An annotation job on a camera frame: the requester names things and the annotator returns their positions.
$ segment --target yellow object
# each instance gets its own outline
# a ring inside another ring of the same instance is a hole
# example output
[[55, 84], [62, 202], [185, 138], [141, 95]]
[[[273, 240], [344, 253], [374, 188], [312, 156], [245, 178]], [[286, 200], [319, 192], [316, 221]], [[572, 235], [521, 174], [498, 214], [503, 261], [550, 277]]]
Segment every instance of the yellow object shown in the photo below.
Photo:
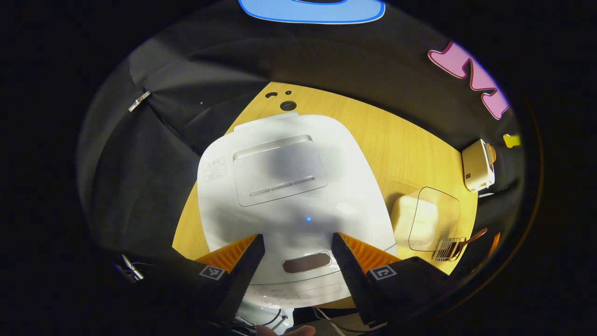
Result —
[[512, 148], [514, 146], [520, 146], [521, 138], [518, 135], [504, 134], [504, 142], [506, 143], [506, 147]]
[[230, 274], [255, 237], [257, 237], [256, 234], [245, 239], [240, 239], [223, 248], [217, 249], [212, 253], [208, 253], [195, 261], [209, 266], [222, 268]]
[[361, 266], [361, 270], [363, 270], [365, 275], [367, 275], [367, 272], [371, 269], [400, 261], [400, 259], [395, 256], [374, 246], [351, 236], [347, 236], [341, 232], [338, 233], [346, 243], [346, 246], [352, 251], [352, 254], [355, 256], [356, 261], [359, 263], [359, 266]]
[[489, 249], [489, 253], [487, 255], [491, 255], [491, 253], [496, 249], [497, 243], [499, 243], [499, 241], [500, 241], [500, 232], [498, 232], [493, 237], [493, 243], [491, 244], [491, 248]]
[[[270, 92], [277, 96], [266, 98]], [[388, 212], [398, 197], [431, 187], [452, 195], [460, 202], [456, 237], [470, 237], [477, 209], [477, 193], [464, 186], [460, 152], [421, 127], [396, 115], [339, 94], [293, 84], [269, 83], [230, 126], [283, 114], [285, 101], [297, 104], [298, 114], [320, 114], [341, 122], [355, 138], [376, 177]], [[392, 220], [396, 230], [397, 221]], [[195, 260], [209, 252], [201, 226], [197, 183], [180, 215], [172, 247], [186, 258]], [[432, 261], [433, 252], [413, 251], [398, 246], [400, 259], [419, 256], [450, 274], [458, 261]], [[324, 308], [354, 308], [351, 298], [321, 305]]]

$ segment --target human hand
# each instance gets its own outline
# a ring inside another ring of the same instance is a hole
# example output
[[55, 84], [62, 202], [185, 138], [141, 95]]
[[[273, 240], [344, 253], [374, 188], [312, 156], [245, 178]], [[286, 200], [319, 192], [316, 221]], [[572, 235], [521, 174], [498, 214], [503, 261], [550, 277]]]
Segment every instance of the human hand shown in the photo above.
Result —
[[[270, 328], [258, 325], [255, 327], [257, 330], [257, 336], [278, 336], [273, 330]], [[310, 325], [304, 325], [295, 331], [287, 332], [283, 336], [313, 336], [315, 335], [315, 328]]]

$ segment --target wooden utensil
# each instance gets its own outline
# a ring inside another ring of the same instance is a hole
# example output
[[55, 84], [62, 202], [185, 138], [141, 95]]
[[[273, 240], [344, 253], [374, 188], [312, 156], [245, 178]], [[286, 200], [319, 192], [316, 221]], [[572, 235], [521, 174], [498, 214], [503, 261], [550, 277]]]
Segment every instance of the wooden utensil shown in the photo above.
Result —
[[441, 244], [440, 250], [437, 252], [435, 256], [435, 260], [454, 261], [458, 259], [460, 253], [462, 252], [462, 249], [466, 244], [478, 239], [479, 237], [483, 236], [486, 232], [487, 228], [484, 228], [468, 240], [466, 240], [465, 237], [445, 239]]

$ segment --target table surface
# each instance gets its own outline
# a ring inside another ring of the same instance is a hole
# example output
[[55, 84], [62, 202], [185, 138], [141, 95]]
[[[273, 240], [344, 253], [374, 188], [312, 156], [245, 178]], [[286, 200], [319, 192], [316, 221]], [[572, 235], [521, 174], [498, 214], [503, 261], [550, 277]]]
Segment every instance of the table surface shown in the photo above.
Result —
[[[266, 98], [270, 92], [277, 96]], [[460, 152], [423, 128], [382, 109], [327, 91], [271, 82], [247, 105], [226, 134], [239, 124], [287, 113], [280, 105], [288, 100], [297, 104], [294, 111], [298, 114], [326, 115], [346, 126], [371, 166], [388, 212], [398, 197], [423, 187], [435, 188], [452, 195], [460, 203], [455, 236], [471, 236], [478, 196], [464, 186]], [[196, 182], [180, 215], [172, 247], [193, 260], [209, 252], [199, 217]], [[398, 258], [419, 256], [447, 274], [460, 260], [432, 261], [432, 253], [398, 246]], [[346, 298], [320, 307], [353, 308], [354, 303], [351, 298]]]

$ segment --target black cable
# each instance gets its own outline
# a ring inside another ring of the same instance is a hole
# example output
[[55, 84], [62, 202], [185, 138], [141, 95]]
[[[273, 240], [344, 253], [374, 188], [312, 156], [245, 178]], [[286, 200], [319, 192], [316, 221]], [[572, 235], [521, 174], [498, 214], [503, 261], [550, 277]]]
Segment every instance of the black cable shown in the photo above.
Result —
[[280, 313], [282, 313], [282, 309], [281, 309], [281, 308], [280, 308], [280, 309], [278, 309], [278, 314], [276, 314], [276, 317], [274, 317], [274, 318], [273, 318], [271, 321], [269, 321], [268, 323], [265, 323], [265, 324], [262, 324], [262, 325], [268, 325], [268, 324], [270, 324], [270, 323], [273, 323], [273, 321], [275, 321], [275, 320], [278, 318], [278, 316], [280, 316]]
[[272, 329], [276, 329], [280, 324], [284, 323], [284, 320], [286, 320], [286, 319], [288, 319], [288, 316], [282, 315], [282, 319], [280, 320], [280, 322], [278, 322], [278, 324], [273, 326]]

